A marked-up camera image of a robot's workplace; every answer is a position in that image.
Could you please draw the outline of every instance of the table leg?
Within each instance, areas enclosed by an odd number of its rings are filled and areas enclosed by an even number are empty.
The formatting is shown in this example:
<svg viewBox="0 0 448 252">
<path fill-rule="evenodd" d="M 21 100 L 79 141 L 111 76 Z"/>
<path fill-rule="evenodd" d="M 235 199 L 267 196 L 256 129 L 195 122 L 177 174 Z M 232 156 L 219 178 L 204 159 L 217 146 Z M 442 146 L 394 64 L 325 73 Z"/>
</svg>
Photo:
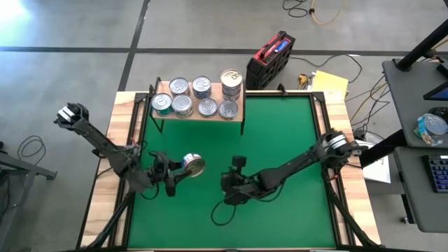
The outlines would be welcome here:
<svg viewBox="0 0 448 252">
<path fill-rule="evenodd" d="M 409 205 L 409 201 L 407 200 L 406 195 L 401 195 L 401 200 L 403 201 L 403 206 L 405 207 L 407 222 L 410 224 L 415 224 L 414 217 L 412 216 L 411 206 Z"/>
<path fill-rule="evenodd" d="M 243 135 L 244 133 L 244 118 L 243 121 L 241 122 L 241 129 L 240 129 L 240 134 Z"/>
<path fill-rule="evenodd" d="M 359 157 L 362 167 L 366 167 L 378 159 L 390 154 L 395 150 L 396 147 L 407 146 L 406 138 L 403 134 L 403 130 L 400 129 L 393 133 L 385 140 L 377 143 L 375 146 L 368 150 L 364 150 L 363 154 Z"/>
<path fill-rule="evenodd" d="M 162 120 L 162 125 L 159 126 L 157 124 L 157 122 L 155 121 L 154 117 L 151 115 L 151 112 L 149 113 L 149 116 L 151 117 L 151 119 L 153 120 L 155 126 L 157 127 L 157 129 L 159 130 L 159 133 L 163 133 L 163 125 L 165 124 L 165 120 Z"/>
<path fill-rule="evenodd" d="M 36 175 L 45 176 L 48 180 L 55 179 L 57 175 L 57 172 L 47 170 L 35 164 L 30 164 L 28 162 L 16 159 L 3 153 L 0 153 L 0 165 L 5 165 L 14 169 L 24 169 L 27 171 L 35 172 Z"/>
</svg>

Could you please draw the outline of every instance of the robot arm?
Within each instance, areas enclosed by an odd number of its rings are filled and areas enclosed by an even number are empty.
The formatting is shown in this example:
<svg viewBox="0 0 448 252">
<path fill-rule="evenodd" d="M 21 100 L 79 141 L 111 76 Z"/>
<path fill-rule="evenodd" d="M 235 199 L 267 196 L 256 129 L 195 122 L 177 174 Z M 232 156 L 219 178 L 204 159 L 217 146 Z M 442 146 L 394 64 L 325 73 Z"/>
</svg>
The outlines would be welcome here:
<svg viewBox="0 0 448 252">
<path fill-rule="evenodd" d="M 143 171 L 140 165 L 141 146 L 115 145 L 89 122 L 89 111 L 82 104 L 68 103 L 59 110 L 54 123 L 84 137 L 94 146 L 94 153 L 107 158 L 113 171 L 126 179 L 130 188 L 138 193 L 164 182 L 168 196 L 174 196 L 176 184 L 192 173 L 185 170 L 173 176 L 171 171 L 182 168 L 181 163 L 173 162 L 163 152 L 150 153 L 154 157 L 153 166 Z"/>
<path fill-rule="evenodd" d="M 263 169 L 251 176 L 245 176 L 241 173 L 242 167 L 246 165 L 246 158 L 233 157 L 232 165 L 236 169 L 231 167 L 229 172 L 225 172 L 221 176 L 221 189 L 225 192 L 223 202 L 232 206 L 245 204 L 250 199 L 271 202 L 278 197 L 281 187 L 290 176 L 317 162 L 323 164 L 323 168 L 330 167 L 338 172 L 348 162 L 350 156 L 359 156 L 363 149 L 365 147 L 361 147 L 356 143 L 348 143 L 342 132 L 330 131 L 324 134 L 305 153 L 294 157 L 277 168 Z M 378 246 L 361 230 L 349 211 L 341 203 L 330 181 L 325 177 L 324 179 L 325 183 L 328 183 L 326 186 L 328 198 L 339 209 L 360 242 L 364 246 Z M 275 193 L 279 188 L 280 190 L 274 198 L 264 199 Z"/>
</svg>

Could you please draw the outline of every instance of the desk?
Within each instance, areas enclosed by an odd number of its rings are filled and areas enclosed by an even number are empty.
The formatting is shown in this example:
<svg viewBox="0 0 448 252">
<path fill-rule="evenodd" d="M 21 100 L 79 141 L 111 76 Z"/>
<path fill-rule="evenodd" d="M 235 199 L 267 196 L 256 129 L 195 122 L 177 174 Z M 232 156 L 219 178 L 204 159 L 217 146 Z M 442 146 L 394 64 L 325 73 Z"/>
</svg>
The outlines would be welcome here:
<svg viewBox="0 0 448 252">
<path fill-rule="evenodd" d="M 447 79 L 437 70 L 438 62 L 415 62 L 409 71 L 400 71 L 393 61 L 383 62 L 384 75 L 391 90 L 398 119 L 402 129 L 398 130 L 360 157 L 363 167 L 392 153 L 395 147 L 410 146 L 431 148 L 414 133 L 417 119 L 434 107 L 447 106 L 446 101 L 424 100 L 423 95 L 445 83 Z M 443 140 L 435 148 L 448 148 L 448 134 L 438 136 Z"/>
<path fill-rule="evenodd" d="M 448 193 L 434 193 L 425 172 L 421 156 L 446 155 L 448 150 L 398 147 L 393 156 L 403 180 L 405 201 L 410 208 L 406 214 L 410 223 L 415 222 L 423 232 L 448 232 Z"/>
</svg>

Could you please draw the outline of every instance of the green mat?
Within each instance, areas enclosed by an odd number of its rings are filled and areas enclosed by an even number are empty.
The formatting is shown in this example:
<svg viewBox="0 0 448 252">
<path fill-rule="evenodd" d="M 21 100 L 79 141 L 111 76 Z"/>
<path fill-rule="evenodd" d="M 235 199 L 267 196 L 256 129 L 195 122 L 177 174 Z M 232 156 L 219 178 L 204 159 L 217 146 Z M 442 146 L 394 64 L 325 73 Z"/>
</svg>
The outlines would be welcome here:
<svg viewBox="0 0 448 252">
<path fill-rule="evenodd" d="M 316 143 L 308 97 L 247 97 L 246 126 L 239 123 L 166 120 L 160 134 L 149 119 L 145 140 L 148 151 L 167 151 L 180 160 L 198 153 L 206 169 L 196 178 L 186 178 L 168 197 L 162 185 L 151 201 L 136 196 L 129 247 L 166 248 L 314 248 L 334 247 L 333 229 L 320 167 L 315 164 L 287 180 L 273 202 L 255 200 L 238 206 L 233 221 L 215 226 L 211 210 L 224 197 L 221 172 L 231 165 L 233 155 L 247 157 L 244 174 L 278 167 Z M 142 157 L 143 166 L 153 158 Z M 151 196 L 154 192 L 147 190 Z M 220 205 L 215 212 L 225 222 L 232 206 Z"/>
</svg>

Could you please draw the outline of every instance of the can lid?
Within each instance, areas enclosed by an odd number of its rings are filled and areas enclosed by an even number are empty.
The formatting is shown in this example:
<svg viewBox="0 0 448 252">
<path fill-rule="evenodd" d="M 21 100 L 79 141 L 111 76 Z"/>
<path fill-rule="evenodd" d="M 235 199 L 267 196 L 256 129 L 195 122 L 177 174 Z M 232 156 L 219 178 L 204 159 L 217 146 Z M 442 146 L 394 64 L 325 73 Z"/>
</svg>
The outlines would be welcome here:
<svg viewBox="0 0 448 252">
<path fill-rule="evenodd" d="M 171 106 L 171 102 L 172 100 L 169 94 L 160 93 L 153 97 L 151 105 L 153 105 L 153 108 L 157 110 L 168 109 L 168 107 Z"/>
<path fill-rule="evenodd" d="M 225 118 L 234 118 L 238 113 L 238 104 L 234 101 L 223 101 L 219 106 L 219 114 Z"/>
<path fill-rule="evenodd" d="M 191 102 L 191 98 L 187 95 L 176 95 L 173 99 L 172 107 L 175 111 L 187 111 L 188 109 L 191 109 L 192 106 L 193 103 Z"/>
<path fill-rule="evenodd" d="M 202 115 L 213 115 L 218 109 L 218 104 L 214 99 L 205 98 L 199 103 L 198 110 Z"/>
<path fill-rule="evenodd" d="M 211 81 L 206 76 L 199 76 L 193 80 L 192 86 L 196 91 L 207 91 L 211 88 Z"/>
<path fill-rule="evenodd" d="M 238 70 L 228 69 L 221 74 L 221 82 L 230 88 L 237 87 L 242 81 L 243 75 Z"/>
<path fill-rule="evenodd" d="M 169 82 L 169 89 L 173 93 L 182 93 L 188 89 L 188 80 L 182 77 L 174 78 Z"/>
<path fill-rule="evenodd" d="M 448 125 L 443 118 L 433 114 L 425 115 L 425 127 L 433 134 L 445 134 L 448 131 Z"/>
</svg>

